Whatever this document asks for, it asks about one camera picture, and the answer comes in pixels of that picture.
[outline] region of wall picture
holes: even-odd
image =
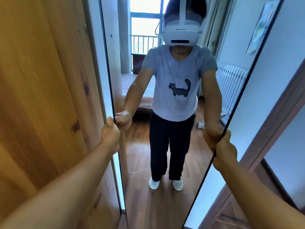
[[[250,40],[247,54],[257,54],[279,2],[280,0],[273,0],[265,3]]]

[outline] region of white vr headset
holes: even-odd
[[[202,34],[202,17],[195,13],[186,13],[186,0],[180,0],[179,15],[169,15],[161,19],[162,32],[157,34],[157,25],[155,34],[163,37],[163,41],[168,46],[195,46],[198,43],[200,34]]]

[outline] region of hand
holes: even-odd
[[[115,125],[112,117],[107,117],[107,124],[101,131],[101,145],[107,145],[115,154],[119,150],[120,131]]]
[[[218,123],[211,123],[205,126],[203,138],[212,152],[215,151],[217,143],[220,141],[223,128]]]
[[[231,131],[227,130],[225,136],[216,145],[216,158],[213,160],[213,165],[218,171],[224,166],[237,162],[237,150],[230,143],[230,138]]]
[[[121,132],[126,132],[132,124],[132,116],[128,111],[116,113],[115,120]]]

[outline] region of pink bed sheet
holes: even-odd
[[[123,101],[125,101],[127,91],[136,77],[137,75],[134,74],[122,74]],[[153,94],[155,91],[155,82],[156,82],[155,76],[153,75],[144,92],[139,108],[152,109]]]

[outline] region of t-shirt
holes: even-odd
[[[184,121],[197,108],[198,83],[203,73],[217,69],[215,57],[206,47],[194,46],[183,61],[176,61],[170,46],[150,49],[142,67],[151,69],[156,78],[152,110],[169,121]]]

